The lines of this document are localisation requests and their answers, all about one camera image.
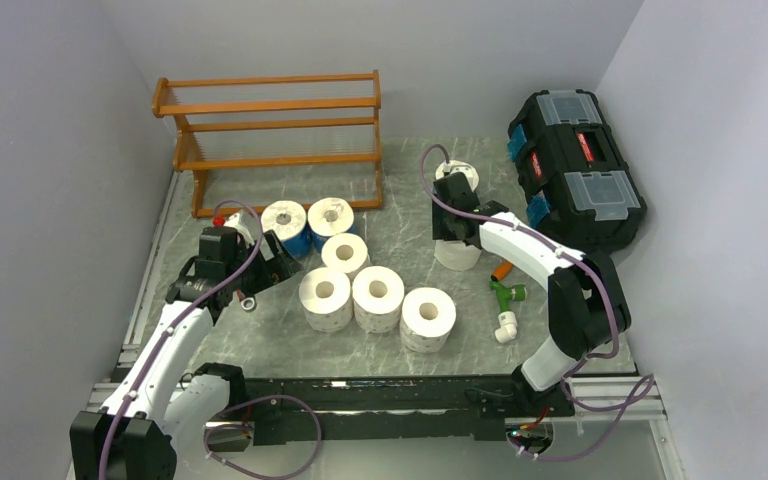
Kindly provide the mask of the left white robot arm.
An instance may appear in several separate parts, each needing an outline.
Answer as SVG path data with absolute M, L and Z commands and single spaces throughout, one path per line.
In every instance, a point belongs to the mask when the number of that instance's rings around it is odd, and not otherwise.
M 78 479 L 171 479 L 178 454 L 215 414 L 239 417 L 247 406 L 241 367 L 207 363 L 176 390 L 195 350 L 238 294 L 256 294 L 292 278 L 301 264 L 274 231 L 247 240 L 239 228 L 209 226 L 198 252 L 169 285 L 161 318 L 116 390 L 97 411 L 81 411 L 70 430 Z

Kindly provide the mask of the white roll sideways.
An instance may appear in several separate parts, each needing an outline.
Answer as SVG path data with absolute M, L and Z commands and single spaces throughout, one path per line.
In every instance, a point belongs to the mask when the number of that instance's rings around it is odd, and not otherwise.
M 436 240 L 434 258 L 443 267 L 452 271 L 472 269 L 481 256 L 481 250 L 462 241 Z

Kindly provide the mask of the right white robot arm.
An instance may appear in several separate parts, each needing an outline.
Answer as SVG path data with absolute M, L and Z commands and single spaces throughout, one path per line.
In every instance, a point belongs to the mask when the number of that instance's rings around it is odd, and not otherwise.
M 602 252 L 586 254 L 557 243 L 522 222 L 507 207 L 483 203 L 461 172 L 424 188 L 433 202 L 433 237 L 460 241 L 509 261 L 547 293 L 547 339 L 525 360 L 511 388 L 517 411 L 534 415 L 561 382 L 595 349 L 618 346 L 631 314 L 615 264 Z

